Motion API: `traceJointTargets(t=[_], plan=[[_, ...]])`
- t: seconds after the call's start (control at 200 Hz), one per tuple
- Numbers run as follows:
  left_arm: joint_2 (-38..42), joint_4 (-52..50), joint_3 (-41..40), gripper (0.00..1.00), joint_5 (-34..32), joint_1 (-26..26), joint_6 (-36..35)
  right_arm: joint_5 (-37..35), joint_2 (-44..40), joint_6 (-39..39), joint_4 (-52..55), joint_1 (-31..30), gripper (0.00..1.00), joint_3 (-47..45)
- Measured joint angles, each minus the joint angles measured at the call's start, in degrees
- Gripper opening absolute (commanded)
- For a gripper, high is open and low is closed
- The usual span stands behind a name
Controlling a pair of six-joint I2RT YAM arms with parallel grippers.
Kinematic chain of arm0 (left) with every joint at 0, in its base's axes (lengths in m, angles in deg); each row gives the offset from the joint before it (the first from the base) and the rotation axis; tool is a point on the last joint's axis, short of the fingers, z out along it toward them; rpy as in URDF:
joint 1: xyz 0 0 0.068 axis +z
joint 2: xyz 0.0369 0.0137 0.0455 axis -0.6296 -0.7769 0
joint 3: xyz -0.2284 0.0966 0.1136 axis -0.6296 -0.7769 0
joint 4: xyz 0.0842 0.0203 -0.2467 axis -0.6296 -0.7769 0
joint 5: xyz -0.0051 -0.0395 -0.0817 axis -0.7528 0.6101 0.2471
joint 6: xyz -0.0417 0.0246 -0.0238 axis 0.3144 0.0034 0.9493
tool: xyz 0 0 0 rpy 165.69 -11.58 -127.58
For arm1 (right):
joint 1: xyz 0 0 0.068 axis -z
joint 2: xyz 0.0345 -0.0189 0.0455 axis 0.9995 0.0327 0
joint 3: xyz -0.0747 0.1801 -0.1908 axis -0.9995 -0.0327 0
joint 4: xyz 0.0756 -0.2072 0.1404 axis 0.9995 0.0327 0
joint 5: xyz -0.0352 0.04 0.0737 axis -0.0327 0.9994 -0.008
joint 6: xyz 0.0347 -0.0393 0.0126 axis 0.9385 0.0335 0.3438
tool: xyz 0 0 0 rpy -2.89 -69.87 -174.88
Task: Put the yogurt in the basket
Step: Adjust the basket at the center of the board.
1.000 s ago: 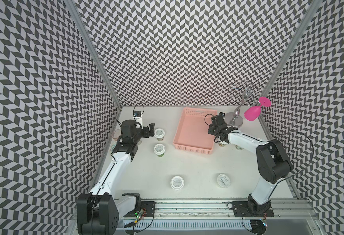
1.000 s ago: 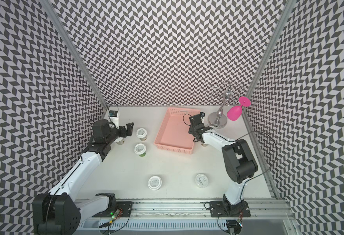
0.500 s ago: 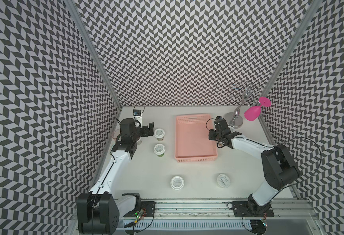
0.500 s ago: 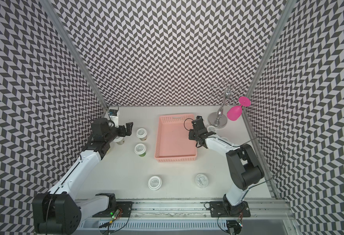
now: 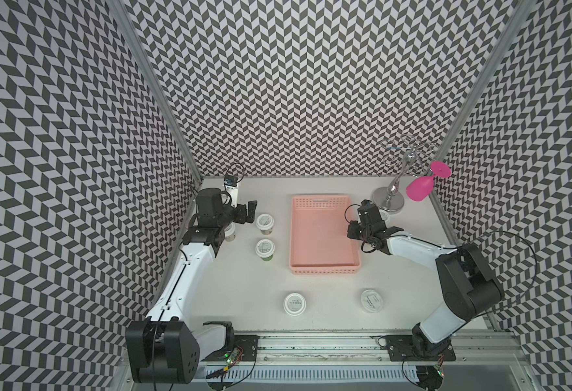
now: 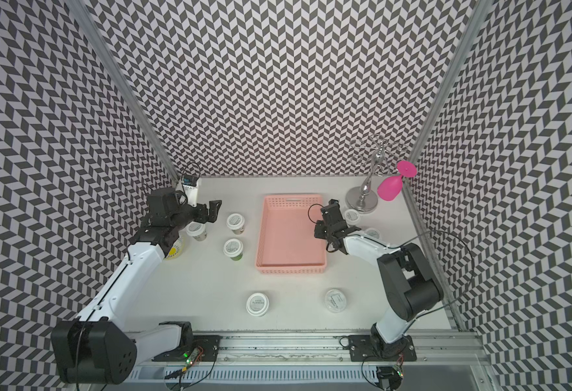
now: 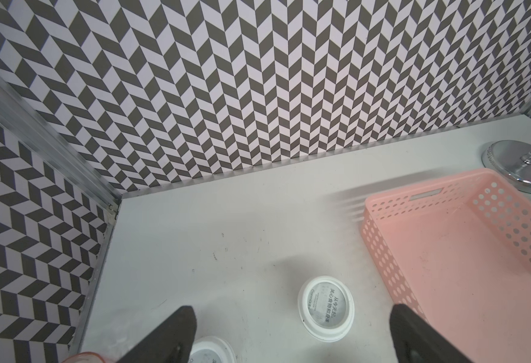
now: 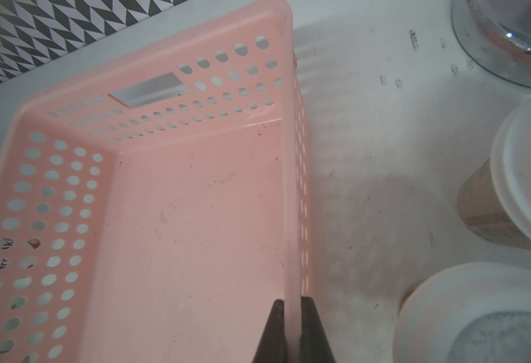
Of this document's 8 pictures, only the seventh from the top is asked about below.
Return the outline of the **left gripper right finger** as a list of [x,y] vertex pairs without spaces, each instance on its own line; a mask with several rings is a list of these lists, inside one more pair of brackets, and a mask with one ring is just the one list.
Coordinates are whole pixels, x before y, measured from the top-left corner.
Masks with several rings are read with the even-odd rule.
[[398,362],[471,362],[405,304],[395,304],[389,329]]

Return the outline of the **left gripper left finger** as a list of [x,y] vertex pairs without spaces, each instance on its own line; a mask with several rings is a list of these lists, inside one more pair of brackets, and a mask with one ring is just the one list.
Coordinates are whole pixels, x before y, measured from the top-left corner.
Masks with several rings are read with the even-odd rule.
[[118,363],[189,362],[197,318],[192,306],[181,306]]

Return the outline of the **green label yogurt cup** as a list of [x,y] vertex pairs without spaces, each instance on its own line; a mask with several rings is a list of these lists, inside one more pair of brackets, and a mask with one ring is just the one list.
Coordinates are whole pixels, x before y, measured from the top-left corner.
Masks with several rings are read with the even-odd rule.
[[219,337],[204,337],[195,341],[189,363],[236,363],[231,345]]

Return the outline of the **red label yogurt cup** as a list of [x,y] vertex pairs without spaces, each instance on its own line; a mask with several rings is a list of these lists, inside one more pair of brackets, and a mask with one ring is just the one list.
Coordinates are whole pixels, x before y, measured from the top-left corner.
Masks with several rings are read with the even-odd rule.
[[355,320],[356,308],[350,290],[330,276],[306,281],[300,289],[297,306],[306,331],[325,343],[342,340]]

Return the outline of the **pink plastic basket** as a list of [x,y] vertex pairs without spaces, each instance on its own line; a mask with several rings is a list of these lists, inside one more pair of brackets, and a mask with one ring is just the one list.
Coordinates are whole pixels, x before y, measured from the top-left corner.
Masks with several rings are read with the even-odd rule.
[[500,175],[372,195],[360,233],[393,302],[474,362],[531,362],[531,201]]

